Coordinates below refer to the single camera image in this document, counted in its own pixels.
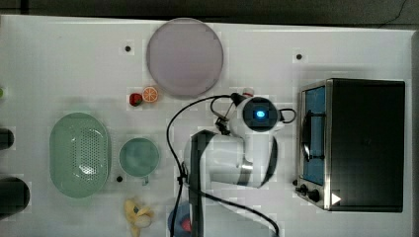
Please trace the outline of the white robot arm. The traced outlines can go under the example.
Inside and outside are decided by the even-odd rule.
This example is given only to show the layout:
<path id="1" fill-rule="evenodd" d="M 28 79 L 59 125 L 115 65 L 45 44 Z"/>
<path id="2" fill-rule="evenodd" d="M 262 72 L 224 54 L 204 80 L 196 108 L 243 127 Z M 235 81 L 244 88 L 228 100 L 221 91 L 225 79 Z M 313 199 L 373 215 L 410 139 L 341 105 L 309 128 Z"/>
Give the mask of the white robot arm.
<path id="1" fill-rule="evenodd" d="M 232 201 L 216 197 L 214 183 L 259 189 L 269 182 L 278 161 L 276 132 L 283 127 L 274 104 L 261 97 L 231 95 L 235 111 L 227 131 L 201 130 L 184 150 L 192 237 L 280 237 L 279 226 L 231 210 Z"/>

